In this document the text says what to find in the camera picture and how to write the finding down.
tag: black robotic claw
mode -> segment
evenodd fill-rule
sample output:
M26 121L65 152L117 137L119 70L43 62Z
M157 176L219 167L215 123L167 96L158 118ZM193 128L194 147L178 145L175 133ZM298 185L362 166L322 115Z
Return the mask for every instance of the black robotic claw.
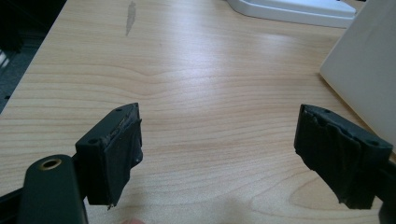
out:
M395 223L396 166L389 161L391 144L330 110L301 105L294 147L340 203L369 209L376 195L384 202L381 222Z
M115 206L143 160L138 103L112 110L76 143L73 158L33 163L22 189L0 198L1 223L88 223L83 199Z

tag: wooden desk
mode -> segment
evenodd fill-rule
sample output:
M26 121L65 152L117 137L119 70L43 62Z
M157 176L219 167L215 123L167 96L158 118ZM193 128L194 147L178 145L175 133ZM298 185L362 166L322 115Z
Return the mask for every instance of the wooden desk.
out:
M242 16L223 0L68 0L0 116L0 194L111 109L140 104L143 162L91 223L377 223L294 153L301 103L364 125L319 76L342 29ZM128 35L128 8L135 20Z

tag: screw hole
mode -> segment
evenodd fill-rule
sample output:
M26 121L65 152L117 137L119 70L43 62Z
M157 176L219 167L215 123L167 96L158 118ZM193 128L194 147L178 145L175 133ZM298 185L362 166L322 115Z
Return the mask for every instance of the screw hole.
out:
M90 141L88 141L89 144L95 144L97 142L98 142L98 140L96 138L93 138Z
M44 161L43 163L41 163L40 170L48 171L48 170L51 170L53 168L56 168L61 163L62 163L62 161L60 159L50 159L48 161Z

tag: white object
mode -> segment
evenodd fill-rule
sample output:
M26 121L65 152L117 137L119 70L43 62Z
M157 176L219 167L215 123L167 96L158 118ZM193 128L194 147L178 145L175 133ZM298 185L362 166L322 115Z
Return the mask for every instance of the white object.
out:
M336 0L228 0L233 10L251 17L347 28L356 10Z
M396 146L396 1L369 0L320 73L383 139Z

